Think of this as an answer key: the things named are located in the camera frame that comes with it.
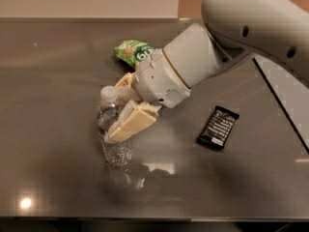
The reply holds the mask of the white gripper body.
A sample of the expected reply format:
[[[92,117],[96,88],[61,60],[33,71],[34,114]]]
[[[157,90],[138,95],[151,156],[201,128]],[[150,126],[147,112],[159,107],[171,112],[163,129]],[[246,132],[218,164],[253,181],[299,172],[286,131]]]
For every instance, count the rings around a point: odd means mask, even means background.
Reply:
[[[142,60],[133,85],[143,101],[174,108],[190,96],[190,89],[173,70],[162,49]]]

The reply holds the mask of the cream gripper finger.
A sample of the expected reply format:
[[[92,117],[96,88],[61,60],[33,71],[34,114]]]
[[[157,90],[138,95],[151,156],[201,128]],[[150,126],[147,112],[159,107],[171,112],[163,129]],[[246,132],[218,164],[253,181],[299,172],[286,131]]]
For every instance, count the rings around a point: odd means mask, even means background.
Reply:
[[[146,101],[137,103],[129,101],[122,110],[118,120],[104,136],[107,143],[119,143],[128,140],[140,131],[151,126],[158,117],[160,105]]]
[[[124,103],[128,103],[130,101],[142,101],[142,98],[135,90],[133,81],[134,73],[128,72],[115,84],[115,88],[118,91],[119,97]]]

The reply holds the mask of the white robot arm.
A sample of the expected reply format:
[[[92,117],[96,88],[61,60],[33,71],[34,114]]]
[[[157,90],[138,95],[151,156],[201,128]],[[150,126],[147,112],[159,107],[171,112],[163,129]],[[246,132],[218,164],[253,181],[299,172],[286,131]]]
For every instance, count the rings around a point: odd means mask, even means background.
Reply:
[[[192,87],[256,53],[309,82],[309,13],[290,0],[203,0],[203,24],[194,23],[163,48],[144,54],[117,84],[125,109],[105,136],[129,139],[173,108]]]

